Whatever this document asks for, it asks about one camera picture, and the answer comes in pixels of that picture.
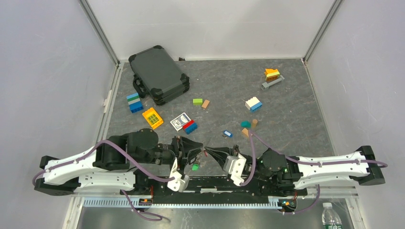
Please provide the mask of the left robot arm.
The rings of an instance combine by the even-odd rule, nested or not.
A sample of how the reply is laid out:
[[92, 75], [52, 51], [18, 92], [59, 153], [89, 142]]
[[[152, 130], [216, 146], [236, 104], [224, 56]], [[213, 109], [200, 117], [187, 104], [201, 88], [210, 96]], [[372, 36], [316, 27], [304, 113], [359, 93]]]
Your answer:
[[86, 190], [142, 195], [149, 191], [151, 180], [181, 192], [189, 180], [184, 168], [202, 149], [202, 143], [183, 136], [174, 137], [170, 144], [161, 144], [154, 130], [144, 128], [113, 135], [64, 159], [43, 156], [41, 171], [32, 183], [36, 191], [51, 196]]

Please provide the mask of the metal keyring plate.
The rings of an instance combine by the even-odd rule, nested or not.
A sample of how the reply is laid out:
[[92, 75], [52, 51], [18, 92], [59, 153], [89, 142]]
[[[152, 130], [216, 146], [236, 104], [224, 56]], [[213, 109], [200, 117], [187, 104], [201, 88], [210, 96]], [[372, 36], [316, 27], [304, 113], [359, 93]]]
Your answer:
[[200, 148], [198, 148], [198, 150], [196, 150], [196, 155], [194, 160], [191, 162], [192, 164], [200, 164], [201, 160], [206, 157], [204, 152], [205, 152], [205, 148], [209, 145], [210, 141], [212, 138], [209, 138], [206, 141], [202, 142], [202, 146]]

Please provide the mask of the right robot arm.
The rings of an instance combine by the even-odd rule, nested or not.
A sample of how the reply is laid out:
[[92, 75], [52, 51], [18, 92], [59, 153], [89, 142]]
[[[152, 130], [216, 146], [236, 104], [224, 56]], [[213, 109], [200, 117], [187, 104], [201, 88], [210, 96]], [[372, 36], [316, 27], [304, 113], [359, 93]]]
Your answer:
[[375, 159], [370, 146], [361, 146], [341, 156], [286, 156], [268, 148], [259, 158], [236, 148], [205, 149], [236, 186], [258, 184], [287, 195], [291, 191], [332, 181], [355, 181], [361, 186], [385, 183], [384, 165]]

